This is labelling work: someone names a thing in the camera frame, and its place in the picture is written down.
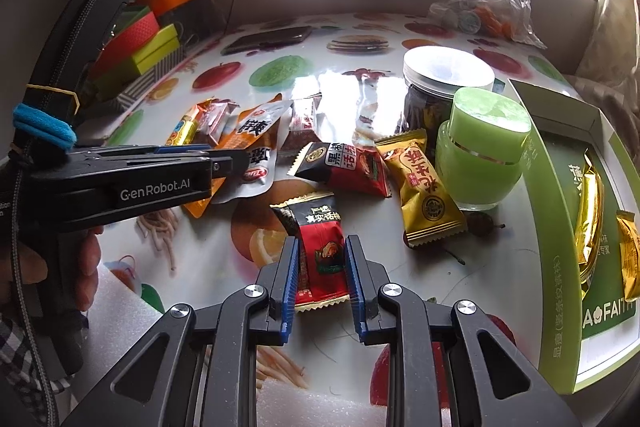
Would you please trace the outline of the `plaid sleeve forearm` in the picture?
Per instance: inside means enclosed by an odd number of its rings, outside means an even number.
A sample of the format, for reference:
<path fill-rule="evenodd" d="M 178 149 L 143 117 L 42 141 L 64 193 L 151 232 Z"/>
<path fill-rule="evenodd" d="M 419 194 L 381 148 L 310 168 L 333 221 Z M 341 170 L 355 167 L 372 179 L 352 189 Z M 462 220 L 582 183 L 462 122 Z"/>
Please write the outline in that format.
<path fill-rule="evenodd" d="M 49 426 L 48 406 L 25 332 L 1 317 L 1 373 L 39 426 Z"/>

